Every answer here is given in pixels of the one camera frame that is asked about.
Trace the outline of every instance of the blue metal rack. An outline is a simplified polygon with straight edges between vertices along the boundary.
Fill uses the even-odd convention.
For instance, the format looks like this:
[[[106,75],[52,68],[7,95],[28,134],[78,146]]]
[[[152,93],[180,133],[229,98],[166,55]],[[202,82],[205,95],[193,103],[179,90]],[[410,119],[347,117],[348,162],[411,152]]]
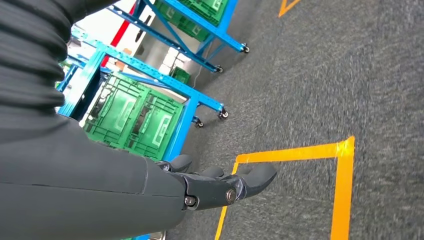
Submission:
[[[193,12],[190,8],[183,5],[178,0],[161,0],[161,1],[168,4],[170,7],[174,8],[177,12],[183,14],[185,17],[187,17],[188,19],[196,23],[198,26],[202,27],[203,29],[211,33],[210,36],[204,42],[200,44],[200,47],[198,48],[196,53],[192,52],[186,46],[186,44],[184,44],[183,40],[178,36],[178,34],[169,25],[167,20],[161,15],[158,9],[150,2],[150,0],[137,0],[136,9],[142,9],[144,8],[145,5],[149,6],[152,9],[152,11],[156,14],[156,17],[160,19],[160,21],[165,25],[168,31],[175,37],[177,42],[169,39],[165,35],[161,34],[160,32],[154,30],[150,26],[147,26],[146,24],[141,22],[139,20],[140,15],[137,15],[138,13],[133,15],[128,14],[115,5],[110,6],[108,9],[111,12],[117,14],[118,16],[121,16],[123,19],[130,22],[131,24],[137,26],[141,30],[151,34],[152,36],[154,36],[155,38],[157,38],[164,44],[172,48],[175,48],[180,53],[184,54],[185,56],[192,59],[193,61],[200,64],[201,66],[205,67],[211,72],[222,73],[223,69],[221,66],[219,65],[215,66],[211,64],[209,61],[225,46],[229,46],[230,48],[236,50],[237,52],[248,53],[250,51],[246,43],[239,43],[227,34],[227,29],[228,29],[228,26],[230,25],[230,21],[233,16],[234,10],[236,9],[238,0],[228,1],[219,26],[214,26],[210,24],[207,20],[199,16],[197,13]],[[212,52],[207,58],[204,58],[203,54],[205,52],[205,49],[210,44],[212,44],[214,39],[219,39],[222,42],[222,44],[214,52]]]
[[[72,35],[78,38],[80,41],[83,41],[96,48],[96,52],[92,55],[86,63],[84,63],[84,58],[81,56],[71,56],[76,60],[75,65],[79,68],[83,68],[81,73],[78,76],[78,86],[72,86],[72,91],[66,96],[65,104],[59,109],[58,113],[64,116],[72,116],[74,110],[79,104],[81,97],[85,93],[87,86],[93,80],[95,74],[101,69],[100,65],[103,58],[106,55],[121,61],[138,71],[150,76],[153,79],[156,79],[160,84],[167,86],[171,90],[179,92],[183,96],[187,97],[188,100],[185,103],[183,114],[181,115],[176,131],[173,133],[171,141],[168,145],[167,151],[165,152],[163,160],[171,161],[176,156],[180,154],[181,149],[183,148],[184,141],[189,132],[189,128],[192,122],[197,123],[199,127],[203,126],[203,123],[195,116],[196,109],[198,106],[206,106],[218,113],[218,117],[225,119],[228,117],[228,112],[224,109],[224,105],[215,99],[179,82],[178,80],[164,75],[158,72],[155,68],[145,64],[144,62],[129,56],[124,52],[117,51],[114,47],[106,45],[96,39],[92,39],[88,34],[81,31],[80,29],[73,27]],[[102,68],[105,72],[110,72],[107,68]],[[131,78],[135,77],[138,81],[146,82],[148,84],[156,84],[154,81],[142,77],[136,77],[130,75]]]

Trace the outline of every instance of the green storage bin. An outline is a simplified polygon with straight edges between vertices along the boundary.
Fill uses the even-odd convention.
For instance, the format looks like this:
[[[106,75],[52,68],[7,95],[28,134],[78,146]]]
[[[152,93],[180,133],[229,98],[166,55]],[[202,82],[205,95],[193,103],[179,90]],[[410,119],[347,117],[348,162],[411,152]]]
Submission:
[[[183,84],[188,84],[190,80],[190,74],[177,66],[169,73],[169,76]]]
[[[172,7],[169,7],[166,3],[163,3],[160,0],[156,0],[154,2],[154,6],[168,22],[175,26],[180,23],[182,18],[185,18],[181,13],[175,11]]]
[[[181,103],[151,90],[124,149],[132,154],[162,160],[182,112]]]
[[[113,73],[83,128],[93,141],[160,161],[183,108],[171,97]]]
[[[199,25],[195,24],[194,22],[188,20],[185,17],[181,19],[181,21],[176,27],[187,35],[189,35],[190,37],[197,39],[199,42],[205,41],[210,35],[207,30],[201,28]]]
[[[228,0],[179,0],[179,1],[214,26],[218,26],[220,24],[228,4]]]
[[[160,0],[155,1],[154,5],[157,7],[157,9],[161,13],[161,15],[169,23],[176,26],[178,29],[180,29],[181,31],[183,31],[184,33],[189,35],[190,37],[195,38],[199,42],[203,42],[209,37],[210,33],[207,30],[203,29],[202,27],[198,26],[197,24],[195,24],[191,20],[187,19],[182,14],[178,13],[173,8],[169,7],[168,5],[161,2]],[[204,14],[202,11],[197,12],[197,14],[201,15],[202,17],[204,17],[208,21],[209,21],[209,19],[211,19],[211,21],[209,21],[209,22],[214,24],[215,26],[217,26],[220,23],[221,18],[222,18],[222,16],[221,16],[221,17],[219,17],[218,20],[214,20],[213,17],[210,18],[210,16],[208,14]]]
[[[130,78],[111,74],[90,112],[91,119],[85,123],[88,137],[113,147],[123,146],[149,91]]]

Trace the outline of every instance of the black wheel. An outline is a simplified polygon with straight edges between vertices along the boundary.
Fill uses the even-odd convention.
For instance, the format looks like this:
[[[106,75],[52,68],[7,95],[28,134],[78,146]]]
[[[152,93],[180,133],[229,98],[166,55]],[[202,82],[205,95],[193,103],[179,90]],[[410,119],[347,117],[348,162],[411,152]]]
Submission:
[[[202,122],[202,121],[198,121],[198,122],[196,122],[196,126],[197,126],[198,128],[203,128],[204,124],[203,124],[203,122]]]
[[[248,47],[248,44],[243,43],[242,45],[243,45],[243,53],[248,54],[251,51],[251,49]]]
[[[218,65],[216,66],[216,72],[221,74],[224,72],[224,69],[220,65]]]
[[[228,118],[228,112],[222,108],[221,112],[218,114],[219,119],[226,119]]]

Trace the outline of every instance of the orange floor marking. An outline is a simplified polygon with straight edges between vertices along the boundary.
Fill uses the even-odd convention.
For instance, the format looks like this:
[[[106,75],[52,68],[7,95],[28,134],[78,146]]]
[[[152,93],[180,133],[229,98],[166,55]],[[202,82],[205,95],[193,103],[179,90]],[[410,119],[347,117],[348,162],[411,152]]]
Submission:
[[[350,137],[337,152],[331,240],[348,240],[354,178],[355,137]]]
[[[231,174],[236,174],[238,168],[239,168],[239,164],[237,162],[234,163],[234,167],[232,167]],[[220,240],[226,214],[227,214],[227,206],[223,206],[221,210],[221,216],[219,217],[218,228],[216,229],[215,240]]]
[[[287,13],[290,9],[292,9],[300,0],[294,0],[287,6],[287,0],[282,0],[281,8],[279,10],[278,17],[280,18],[285,13]]]
[[[241,154],[235,159],[232,173],[235,174],[237,172],[239,164],[337,158],[331,240],[348,240],[354,177],[354,154],[355,137],[351,136],[349,139],[338,143]],[[227,207],[225,206],[221,211],[215,240],[220,239],[226,213]]]

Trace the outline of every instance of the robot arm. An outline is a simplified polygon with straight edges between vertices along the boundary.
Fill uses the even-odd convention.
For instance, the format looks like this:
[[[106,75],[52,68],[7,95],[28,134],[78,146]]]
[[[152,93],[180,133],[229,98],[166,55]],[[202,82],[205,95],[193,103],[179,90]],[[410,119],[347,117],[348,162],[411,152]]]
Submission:
[[[245,174],[224,176],[219,167],[203,172],[182,172],[190,165],[189,156],[181,155],[172,163],[159,162],[165,171],[173,173],[185,185],[184,205],[188,210],[205,210],[228,206],[236,201],[262,192],[275,178],[277,172],[271,164],[262,164]]]

